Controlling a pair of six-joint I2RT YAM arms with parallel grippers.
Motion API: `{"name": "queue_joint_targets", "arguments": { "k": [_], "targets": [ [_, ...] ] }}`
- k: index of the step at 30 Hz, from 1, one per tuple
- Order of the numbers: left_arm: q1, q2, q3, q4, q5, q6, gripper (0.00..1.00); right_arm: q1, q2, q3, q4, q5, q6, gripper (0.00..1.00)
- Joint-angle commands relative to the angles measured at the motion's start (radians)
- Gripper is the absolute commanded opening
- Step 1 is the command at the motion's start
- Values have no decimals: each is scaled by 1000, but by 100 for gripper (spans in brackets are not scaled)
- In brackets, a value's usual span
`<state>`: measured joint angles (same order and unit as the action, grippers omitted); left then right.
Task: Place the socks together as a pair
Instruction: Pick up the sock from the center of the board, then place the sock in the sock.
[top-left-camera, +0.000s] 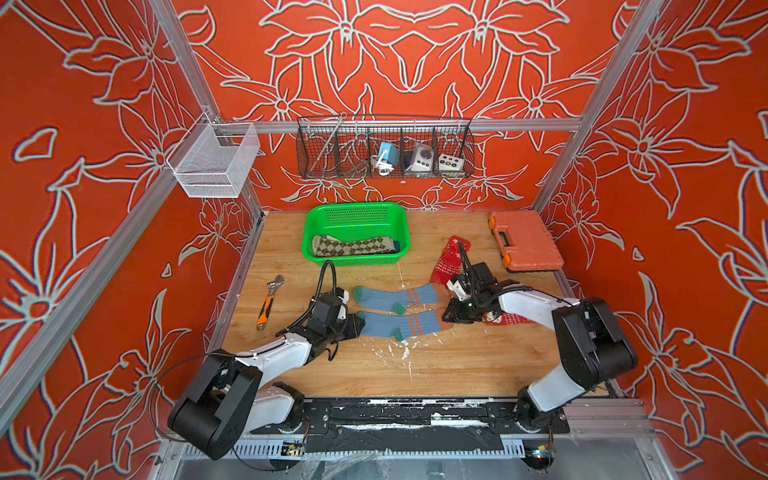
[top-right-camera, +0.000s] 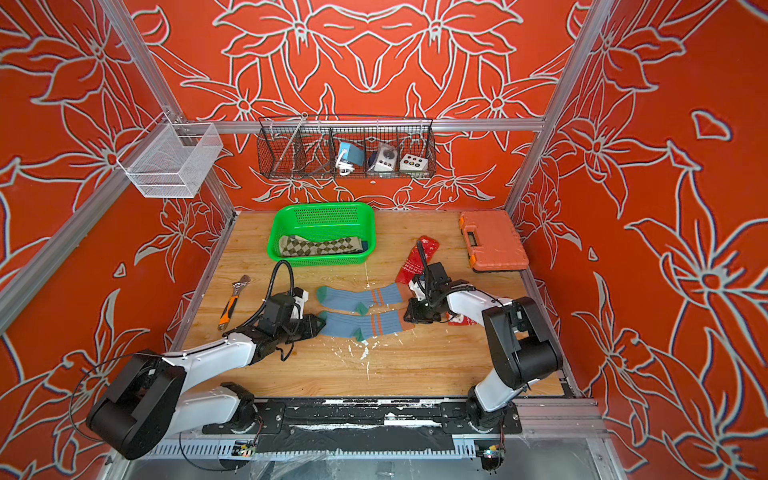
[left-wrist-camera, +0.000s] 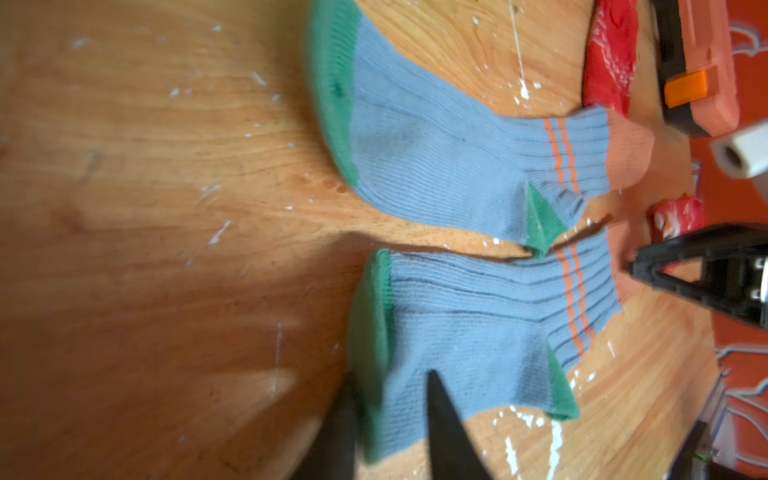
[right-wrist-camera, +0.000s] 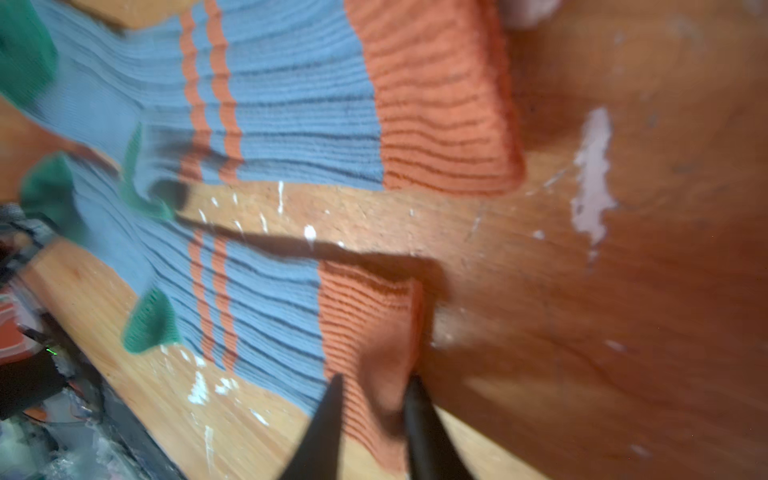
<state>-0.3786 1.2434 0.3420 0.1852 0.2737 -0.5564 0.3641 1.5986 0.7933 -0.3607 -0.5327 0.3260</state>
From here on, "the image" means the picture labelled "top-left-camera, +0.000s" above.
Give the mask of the red penguin christmas sock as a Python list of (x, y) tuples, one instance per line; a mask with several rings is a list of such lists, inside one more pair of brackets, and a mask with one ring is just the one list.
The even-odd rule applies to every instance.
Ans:
[(483, 322), (491, 326), (510, 326), (531, 323), (531, 320), (517, 314), (489, 312), (483, 316)]

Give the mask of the brown argyle sock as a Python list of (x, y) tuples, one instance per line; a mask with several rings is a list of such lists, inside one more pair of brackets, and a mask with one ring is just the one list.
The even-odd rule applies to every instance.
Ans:
[(311, 250), (320, 258), (384, 255), (399, 252), (400, 244), (390, 237), (342, 241), (329, 235), (318, 235), (312, 239)]

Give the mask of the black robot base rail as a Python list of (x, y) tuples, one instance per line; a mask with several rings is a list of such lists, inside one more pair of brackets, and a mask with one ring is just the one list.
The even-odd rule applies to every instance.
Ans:
[(514, 418), (514, 398), (315, 397), (304, 403), (303, 421), (292, 433), (275, 426), (238, 441), (255, 458), (340, 458), (371, 453), (382, 458), (525, 457), (538, 441), (568, 435), (563, 411), (535, 433)]

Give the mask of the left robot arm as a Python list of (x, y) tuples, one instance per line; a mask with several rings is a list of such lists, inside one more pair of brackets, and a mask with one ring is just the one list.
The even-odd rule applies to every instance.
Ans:
[(323, 356), (333, 361), (342, 342), (361, 336), (365, 318), (350, 312), (348, 301), (334, 262), (325, 261), (307, 309), (275, 341), (206, 356), (175, 402), (167, 427), (212, 460), (232, 451), (246, 433), (270, 426), (298, 429), (305, 423), (305, 396), (277, 378)]

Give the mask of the green plastic basket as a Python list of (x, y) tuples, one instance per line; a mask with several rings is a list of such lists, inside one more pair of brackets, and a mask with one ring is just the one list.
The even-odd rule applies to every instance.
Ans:
[[(312, 241), (328, 236), (346, 243), (387, 237), (396, 247), (392, 253), (320, 257)], [(411, 250), (406, 210), (392, 202), (329, 204), (312, 209), (306, 217), (302, 254), (321, 265), (331, 260), (336, 267), (378, 266), (397, 263)]]

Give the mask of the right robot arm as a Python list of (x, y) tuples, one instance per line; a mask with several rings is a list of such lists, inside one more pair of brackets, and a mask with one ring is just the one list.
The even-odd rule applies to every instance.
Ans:
[(512, 418), (528, 433), (548, 427), (572, 400), (628, 373), (638, 356), (609, 305), (601, 298), (563, 298), (514, 280), (497, 280), (486, 263), (472, 264), (458, 245), (461, 272), (447, 282), (452, 298), (447, 323), (499, 323), (515, 315), (552, 330), (559, 363), (522, 388)]

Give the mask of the red snowflake christmas sock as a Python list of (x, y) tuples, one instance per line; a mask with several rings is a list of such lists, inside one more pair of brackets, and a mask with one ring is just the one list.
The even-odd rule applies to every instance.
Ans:
[(430, 277), (432, 284), (445, 285), (453, 276), (461, 272), (462, 258), (459, 246), (462, 246), (464, 251), (468, 252), (471, 248), (471, 243), (458, 236), (452, 236), (448, 240), (432, 271)]

